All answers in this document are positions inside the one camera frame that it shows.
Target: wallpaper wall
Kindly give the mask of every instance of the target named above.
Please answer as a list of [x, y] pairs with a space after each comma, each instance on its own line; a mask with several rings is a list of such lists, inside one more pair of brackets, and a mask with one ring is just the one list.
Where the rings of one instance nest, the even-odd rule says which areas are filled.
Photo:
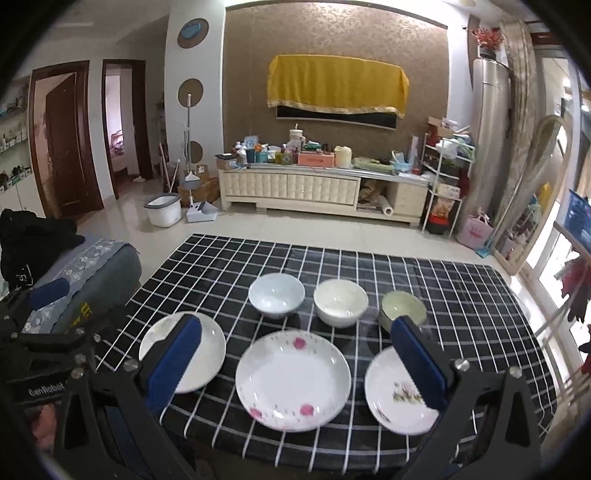
[[301, 2], [230, 9], [223, 51], [223, 126], [226, 151], [256, 134], [279, 145], [290, 120], [267, 108], [267, 73], [279, 54], [327, 54], [401, 66], [410, 80], [407, 114], [396, 131], [335, 122], [301, 121], [311, 140], [347, 145], [353, 155], [407, 152], [411, 136], [422, 140], [428, 116], [447, 110], [449, 61], [445, 28], [399, 13], [359, 5]]

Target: yellow-green bowl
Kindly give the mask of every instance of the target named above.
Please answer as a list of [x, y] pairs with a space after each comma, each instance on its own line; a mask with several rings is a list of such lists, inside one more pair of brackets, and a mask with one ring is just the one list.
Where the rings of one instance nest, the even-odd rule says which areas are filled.
[[391, 291], [384, 295], [379, 309], [379, 324], [389, 332], [392, 322], [402, 315], [408, 315], [417, 326], [427, 321], [427, 309], [414, 295], [405, 291]]

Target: table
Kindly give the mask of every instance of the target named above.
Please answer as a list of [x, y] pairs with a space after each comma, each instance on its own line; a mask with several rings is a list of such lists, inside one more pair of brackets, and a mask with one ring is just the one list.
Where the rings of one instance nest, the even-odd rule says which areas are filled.
[[[257, 276], [287, 272], [300, 278], [306, 299], [283, 322], [267, 319], [248, 302]], [[342, 277], [358, 282], [369, 309], [356, 326], [334, 330], [314, 315], [319, 282]], [[407, 461], [421, 437], [383, 429], [365, 403], [363, 379], [372, 358], [391, 343], [376, 322], [379, 299], [391, 290], [415, 294], [428, 311], [423, 332], [454, 358], [484, 371], [522, 368], [532, 392], [540, 436], [556, 405], [553, 380], [516, 298], [493, 268], [452, 262], [388, 257], [352, 251], [273, 244], [210, 235], [192, 235], [163, 263], [126, 307], [117, 339], [97, 349], [100, 368], [116, 369], [137, 357], [149, 326], [177, 310], [213, 317], [226, 333], [227, 355], [218, 376], [195, 393], [176, 395], [160, 420], [164, 427], [236, 455], [274, 465], [330, 471], [377, 471]], [[236, 366], [255, 339], [281, 330], [310, 330], [345, 355], [352, 392], [343, 411], [324, 427], [281, 433], [257, 422], [241, 406], [234, 385]], [[483, 413], [466, 424], [458, 455], [475, 438]]]

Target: pink bag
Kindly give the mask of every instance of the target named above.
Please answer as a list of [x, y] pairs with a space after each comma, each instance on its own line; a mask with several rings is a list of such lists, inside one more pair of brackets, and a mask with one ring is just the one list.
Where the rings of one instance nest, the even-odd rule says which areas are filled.
[[481, 220], [482, 216], [471, 216], [466, 220], [462, 230], [457, 234], [457, 241], [473, 250], [484, 247], [488, 238], [492, 235], [493, 227]]

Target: white plate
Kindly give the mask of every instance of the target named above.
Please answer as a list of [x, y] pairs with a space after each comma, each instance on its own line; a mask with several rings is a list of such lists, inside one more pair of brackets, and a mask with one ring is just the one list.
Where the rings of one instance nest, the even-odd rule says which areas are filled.
[[365, 400], [378, 422], [403, 435], [428, 432], [439, 416], [425, 405], [394, 347], [386, 348], [369, 364]]
[[195, 315], [201, 321], [201, 343], [193, 354], [175, 393], [187, 393], [207, 385], [220, 371], [226, 356], [226, 339], [222, 328], [215, 320], [200, 312], [177, 312], [160, 319], [150, 327], [139, 346], [139, 359], [145, 357], [153, 344], [165, 339], [185, 313]]
[[328, 340], [287, 330], [266, 335], [246, 350], [236, 369], [236, 389], [256, 421], [282, 432], [306, 432], [343, 410], [351, 371]]

